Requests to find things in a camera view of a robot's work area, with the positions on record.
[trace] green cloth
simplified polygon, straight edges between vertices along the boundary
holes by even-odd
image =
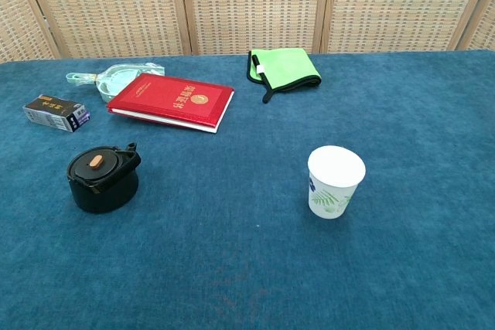
[[[261,70],[257,73],[258,63],[254,56],[258,58],[264,72]],[[303,85],[316,87],[322,81],[303,48],[253,49],[248,58],[247,78],[265,85],[267,93],[263,97],[264,103],[270,101],[274,92]]]

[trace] rattan panel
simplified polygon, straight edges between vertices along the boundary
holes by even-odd
[[[191,40],[197,40],[198,53],[279,47],[311,51],[318,0],[186,1],[192,2],[193,15],[188,17],[196,32]]]
[[[42,0],[41,6],[67,56],[183,54],[175,0]]]
[[[495,50],[495,0],[490,0],[474,32],[469,49]]]
[[[28,0],[0,0],[0,62],[54,57],[39,21]]]
[[[325,43],[329,52],[444,50],[468,1],[334,0]]]

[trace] blue tablecloth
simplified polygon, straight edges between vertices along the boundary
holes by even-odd
[[[323,82],[276,94],[246,56],[0,65],[0,328],[468,328],[495,325],[495,53],[311,56]],[[217,134],[109,114],[69,72],[124,61],[230,85]],[[39,94],[87,105],[74,133],[31,123]],[[137,142],[126,206],[78,209],[80,152]],[[308,207],[307,158],[355,151],[346,212]]]

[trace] red hardcover book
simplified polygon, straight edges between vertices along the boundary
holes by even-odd
[[[234,89],[142,73],[108,102],[109,112],[217,133]]]

